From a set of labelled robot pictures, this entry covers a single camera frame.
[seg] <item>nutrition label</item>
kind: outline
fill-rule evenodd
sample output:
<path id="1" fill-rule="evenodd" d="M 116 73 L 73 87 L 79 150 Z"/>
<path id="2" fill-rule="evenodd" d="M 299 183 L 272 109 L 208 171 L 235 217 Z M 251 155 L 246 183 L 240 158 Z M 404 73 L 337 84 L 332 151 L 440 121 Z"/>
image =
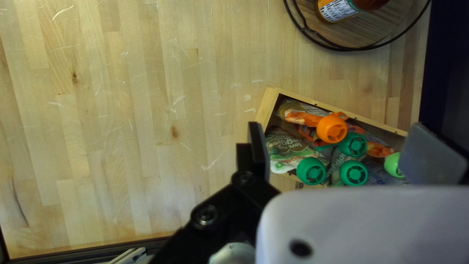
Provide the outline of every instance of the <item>nutrition label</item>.
<path id="1" fill-rule="evenodd" d="M 330 22 L 336 22 L 340 19 L 360 13 L 360 10 L 355 7 L 351 0 L 319 1 L 319 11 L 322 16 Z"/>

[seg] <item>screw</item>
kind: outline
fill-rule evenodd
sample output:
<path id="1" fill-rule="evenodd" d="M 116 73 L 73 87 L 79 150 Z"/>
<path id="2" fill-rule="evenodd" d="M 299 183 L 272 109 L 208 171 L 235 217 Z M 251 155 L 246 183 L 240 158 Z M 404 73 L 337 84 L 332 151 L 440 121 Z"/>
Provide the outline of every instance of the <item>screw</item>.
<path id="1" fill-rule="evenodd" d="M 250 171 L 242 172 L 239 175 L 238 181 L 241 185 L 248 185 L 254 180 L 254 174 Z"/>
<path id="2" fill-rule="evenodd" d="M 209 204 L 197 212 L 196 222 L 199 225 L 211 225 L 213 222 L 215 222 L 217 216 L 217 208 Z"/>

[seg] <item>wood grain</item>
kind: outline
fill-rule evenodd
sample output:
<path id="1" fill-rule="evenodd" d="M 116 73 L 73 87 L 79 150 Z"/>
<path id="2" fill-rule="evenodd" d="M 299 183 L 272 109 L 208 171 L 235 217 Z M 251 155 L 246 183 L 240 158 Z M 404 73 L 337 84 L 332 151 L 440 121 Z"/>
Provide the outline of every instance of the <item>wood grain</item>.
<path id="1" fill-rule="evenodd" d="M 10 256 L 172 234 L 229 182 L 267 85 L 407 130 L 427 23 L 343 54 L 303 37 L 282 1 L 0 1 Z"/>

